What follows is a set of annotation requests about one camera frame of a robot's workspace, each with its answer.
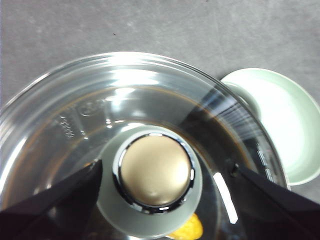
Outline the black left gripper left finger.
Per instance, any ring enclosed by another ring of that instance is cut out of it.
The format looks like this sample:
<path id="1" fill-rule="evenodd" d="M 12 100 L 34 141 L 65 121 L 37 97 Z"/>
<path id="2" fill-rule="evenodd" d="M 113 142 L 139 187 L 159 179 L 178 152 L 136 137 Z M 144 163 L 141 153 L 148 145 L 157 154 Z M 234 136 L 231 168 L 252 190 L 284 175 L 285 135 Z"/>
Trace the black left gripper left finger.
<path id="1" fill-rule="evenodd" d="M 101 160 L 0 212 L 2 240 L 81 240 L 98 200 Z"/>

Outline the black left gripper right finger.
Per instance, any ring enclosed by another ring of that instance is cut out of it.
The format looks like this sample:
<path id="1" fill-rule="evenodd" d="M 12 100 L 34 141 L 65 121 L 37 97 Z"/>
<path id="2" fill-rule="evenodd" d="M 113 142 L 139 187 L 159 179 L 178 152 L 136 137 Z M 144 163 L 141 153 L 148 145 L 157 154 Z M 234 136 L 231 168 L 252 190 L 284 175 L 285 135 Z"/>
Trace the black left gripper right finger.
<path id="1" fill-rule="evenodd" d="M 224 179 L 249 240 L 318 240 L 320 205 L 228 161 Z"/>

